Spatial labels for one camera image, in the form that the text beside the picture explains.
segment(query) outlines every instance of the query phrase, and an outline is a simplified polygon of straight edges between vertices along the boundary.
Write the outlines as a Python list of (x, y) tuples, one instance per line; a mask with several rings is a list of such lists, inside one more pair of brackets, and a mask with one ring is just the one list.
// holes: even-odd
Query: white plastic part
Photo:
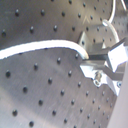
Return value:
[(126, 8), (126, 5), (125, 5), (125, 3), (124, 3), (124, 0), (121, 0), (121, 3), (122, 3), (122, 5), (123, 5), (124, 10), (127, 11), (127, 8)]
[(39, 41), (39, 42), (31, 42), (27, 44), (16, 45), (10, 48), (6, 48), (4, 50), (0, 50), (0, 59), (4, 59), (19, 53), (45, 49), (45, 48), (69, 48), (77, 51), (82, 57), (82, 59), (89, 58), (87, 52), (80, 45), (74, 42), (66, 41), (66, 40), (48, 40), (48, 41)]
[(105, 24), (108, 25), (108, 27), (111, 29), (111, 31), (112, 31), (112, 33), (114, 35), (114, 38), (115, 38), (116, 43), (118, 43), (120, 41), (119, 40), (119, 36), (117, 34), (116, 29), (113, 27), (113, 25), (109, 21), (107, 21), (107, 20), (103, 20), (103, 23), (105, 23)]
[[(116, 11), (116, 0), (113, 0), (113, 8), (112, 8), (112, 13), (111, 13), (111, 16), (109, 18), (109, 23), (112, 23), (113, 19), (114, 19), (114, 16), (115, 16), (115, 11)], [(108, 24), (106, 24), (103, 20), (102, 24), (104, 26), (107, 26)]]

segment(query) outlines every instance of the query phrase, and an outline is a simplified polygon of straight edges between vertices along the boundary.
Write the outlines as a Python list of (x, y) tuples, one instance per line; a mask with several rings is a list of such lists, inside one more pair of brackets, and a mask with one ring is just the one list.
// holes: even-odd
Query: screw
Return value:
[(101, 78), (102, 78), (102, 74), (101, 72), (97, 71), (95, 73), (95, 78), (93, 80), (93, 83), (97, 86), (97, 87), (100, 87), (101, 86)]

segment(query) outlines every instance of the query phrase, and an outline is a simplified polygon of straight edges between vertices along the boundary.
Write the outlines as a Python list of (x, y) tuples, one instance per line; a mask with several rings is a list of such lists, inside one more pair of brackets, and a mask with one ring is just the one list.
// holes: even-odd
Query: white tube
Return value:
[(121, 0), (121, 3), (122, 3), (122, 5), (123, 5), (124, 10), (127, 11), (127, 8), (126, 8), (126, 5), (125, 5), (125, 3), (124, 3), (124, 0)]
[(114, 35), (114, 38), (115, 38), (115, 41), (116, 41), (116, 43), (118, 43), (120, 40), (119, 40), (119, 36), (118, 36), (118, 34), (117, 34), (117, 31), (115, 30), (115, 28), (113, 27), (113, 25), (109, 22), (109, 21), (107, 21), (107, 20), (103, 20), (103, 22), (105, 23), (105, 24), (107, 24), (107, 26), (111, 29), (111, 31), (112, 31), (112, 33), (113, 33), (113, 35)]
[(116, 0), (113, 0), (112, 13), (111, 13), (111, 16), (110, 16), (110, 18), (109, 18), (109, 20), (108, 20), (110, 23), (112, 23), (112, 21), (113, 21), (113, 19), (114, 19), (115, 11), (116, 11)]
[(4, 59), (19, 53), (45, 49), (45, 48), (69, 48), (77, 51), (82, 57), (82, 59), (89, 58), (87, 52), (80, 45), (74, 42), (66, 41), (66, 40), (48, 40), (48, 41), (39, 41), (39, 42), (31, 42), (27, 44), (16, 45), (10, 48), (6, 48), (4, 50), (0, 50), (0, 59)]

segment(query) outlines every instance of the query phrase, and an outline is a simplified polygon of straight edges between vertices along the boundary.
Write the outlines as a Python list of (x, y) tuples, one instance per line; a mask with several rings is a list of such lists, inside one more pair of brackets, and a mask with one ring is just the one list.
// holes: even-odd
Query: gray metal panel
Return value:
[[(2, 0), (0, 1), (0, 30), (2, 32), (5, 29), (5, 33), (1, 33), (0, 36), (0, 49), (39, 40), (65, 39), (77, 42), (82, 31), (86, 31), (92, 42), (101, 43), (104, 39), (110, 46), (115, 43), (113, 35), (109, 28), (101, 25), (100, 20), (100, 18), (110, 17), (112, 1), (106, 2), (107, 4), (104, 0), (74, 0), (69, 4), (68, 0), (13, 0), (11, 2)], [(19, 10), (19, 16), (15, 15), (16, 9)], [(44, 16), (41, 15), (42, 9), (45, 10)], [(124, 25), (121, 25), (122, 28), (119, 30), (126, 31), (127, 19), (122, 18), (120, 22)], [(33, 33), (30, 32), (31, 26), (34, 27)], [(75, 125), (81, 128), (92, 128), (100, 124), (101, 127), (106, 127), (109, 121), (107, 117), (111, 116), (116, 96), (108, 86), (98, 89), (90, 79), (86, 79), (79, 67), (82, 60), (80, 57), (76, 59), (75, 56), (76, 53), (72, 50), (49, 49), (1, 60), (0, 128), (27, 128), (30, 121), (34, 122), (34, 127), (44, 128), (68, 128)], [(57, 63), (58, 57), (61, 58), (60, 64)], [(36, 71), (33, 68), (35, 63), (39, 66)], [(7, 70), (11, 72), (9, 78), (6, 77)], [(28, 87), (26, 94), (23, 93), (24, 86)], [(60, 94), (62, 89), (65, 91), (63, 96)], [(43, 100), (42, 106), (38, 104), (40, 99)], [(18, 111), (17, 116), (12, 114), (15, 109)], [(55, 116), (52, 114), (53, 110), (57, 112)]]

